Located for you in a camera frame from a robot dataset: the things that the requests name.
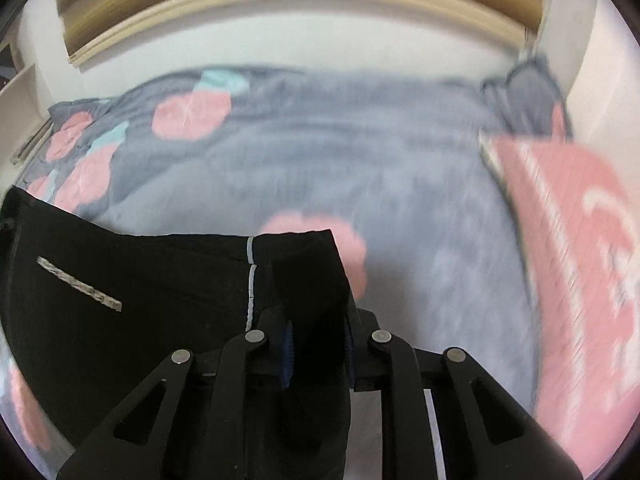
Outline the black hooded jacket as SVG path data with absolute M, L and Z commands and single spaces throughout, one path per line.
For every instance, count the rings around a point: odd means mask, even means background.
M 348 279 L 330 231 L 116 234 L 12 188 L 1 207 L 1 325 L 39 405 L 72 445 L 172 352 L 205 353 L 284 321 L 256 402 L 248 472 L 344 474 Z

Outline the grey floral bed cover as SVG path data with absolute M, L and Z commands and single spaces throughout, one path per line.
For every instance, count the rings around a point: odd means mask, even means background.
M 480 136 L 481 84 L 187 70 L 62 102 L 18 185 L 127 234 L 330 230 L 359 307 L 428 350 L 470 350 L 524 408 L 538 313 Z

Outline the grey pillow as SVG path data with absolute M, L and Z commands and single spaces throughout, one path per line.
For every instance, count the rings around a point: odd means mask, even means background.
M 543 56 L 518 63 L 503 78 L 485 80 L 480 92 L 512 136 L 527 134 L 561 143 L 573 141 L 561 89 Z

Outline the white bookshelf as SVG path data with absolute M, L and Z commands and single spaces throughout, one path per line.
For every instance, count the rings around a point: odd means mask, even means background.
M 51 127 L 38 99 L 35 65 L 25 65 L 17 47 L 1 43 L 1 165 L 24 165 Z

